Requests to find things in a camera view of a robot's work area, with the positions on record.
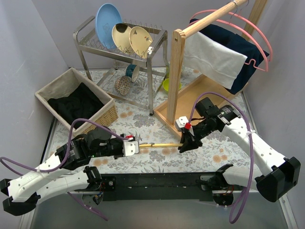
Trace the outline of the white cloth garment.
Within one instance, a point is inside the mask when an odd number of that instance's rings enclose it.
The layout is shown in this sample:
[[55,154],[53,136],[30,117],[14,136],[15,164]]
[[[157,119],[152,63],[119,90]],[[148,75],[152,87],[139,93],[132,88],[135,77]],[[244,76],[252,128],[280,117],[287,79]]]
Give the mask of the white cloth garment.
[[185,40],[183,65],[231,89],[247,57],[197,32]]

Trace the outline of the dark blue denim skirt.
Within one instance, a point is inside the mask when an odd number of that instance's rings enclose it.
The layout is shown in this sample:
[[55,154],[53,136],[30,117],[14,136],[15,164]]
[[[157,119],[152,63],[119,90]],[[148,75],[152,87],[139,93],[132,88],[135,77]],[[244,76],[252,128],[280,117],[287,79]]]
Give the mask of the dark blue denim skirt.
[[259,49],[243,37],[210,24],[187,38],[183,64],[236,94],[264,61]]

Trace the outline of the pink wavy hanger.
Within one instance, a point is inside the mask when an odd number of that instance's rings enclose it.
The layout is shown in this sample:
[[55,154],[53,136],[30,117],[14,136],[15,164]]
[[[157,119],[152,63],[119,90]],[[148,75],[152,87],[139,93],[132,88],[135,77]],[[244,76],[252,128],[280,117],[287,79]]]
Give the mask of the pink wavy hanger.
[[258,66],[264,60],[260,51],[254,44],[246,41],[240,35],[226,30],[218,25],[210,24],[200,30],[200,32],[226,48],[245,55],[247,57],[245,60],[246,62],[250,62],[251,59],[255,59],[255,66]]
[[[202,14],[202,13],[208,13],[208,12],[215,12],[216,10],[203,10],[203,11],[199,11],[197,13],[195,13],[191,19],[195,18],[195,16],[199,15],[199,14]],[[243,16],[239,15],[239,14],[236,14],[236,13],[233,13],[233,12],[228,12],[228,14],[230,14],[231,16],[235,16],[243,21],[245,21],[248,25],[250,25],[252,28],[254,28],[260,35],[261,37],[263,38],[263,40],[265,41],[269,51],[270,51],[270,55],[269,55],[269,62],[271,62],[273,60],[273,49],[271,47],[271,44],[270,42],[268,41],[268,39],[266,38],[266,36],[264,35],[264,33],[254,24],[252,23],[251,21],[249,21],[248,19],[244,18]]]

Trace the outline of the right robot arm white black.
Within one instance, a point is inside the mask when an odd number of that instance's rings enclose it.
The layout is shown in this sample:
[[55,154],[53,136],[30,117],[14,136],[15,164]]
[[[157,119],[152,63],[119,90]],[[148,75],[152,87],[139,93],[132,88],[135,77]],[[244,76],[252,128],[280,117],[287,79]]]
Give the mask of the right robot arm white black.
[[182,134],[180,153],[200,148],[205,137],[219,131],[247,153],[251,162],[249,170],[226,164],[203,181],[203,185],[223,190],[231,185],[254,189],[270,202],[276,202],[296,186],[301,168],[299,160],[273,150],[232,106],[219,108],[206,97],[194,108],[200,115],[198,124],[192,125],[186,116],[175,121],[176,129]]

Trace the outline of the yellow wavy hanger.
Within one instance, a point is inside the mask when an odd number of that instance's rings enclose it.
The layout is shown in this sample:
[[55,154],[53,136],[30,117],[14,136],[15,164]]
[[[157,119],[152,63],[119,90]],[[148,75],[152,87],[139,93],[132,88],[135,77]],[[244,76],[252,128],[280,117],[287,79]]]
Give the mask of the yellow wavy hanger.
[[140,144],[139,148],[173,148],[173,147],[181,147],[183,144],[181,143],[167,143],[167,144],[156,144],[156,143],[149,143],[149,144]]

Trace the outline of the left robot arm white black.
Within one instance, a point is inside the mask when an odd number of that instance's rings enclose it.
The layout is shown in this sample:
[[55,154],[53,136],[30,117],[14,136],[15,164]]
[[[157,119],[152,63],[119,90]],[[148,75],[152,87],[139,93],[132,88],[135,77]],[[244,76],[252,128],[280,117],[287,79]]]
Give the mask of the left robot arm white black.
[[7,198],[2,202],[5,212],[21,216],[42,202],[75,190],[103,191],[104,180],[97,167],[88,164],[93,157],[126,156],[126,143],[135,144],[134,137],[117,135],[107,127],[91,130],[70,138],[45,162],[16,179],[3,179],[0,190]]

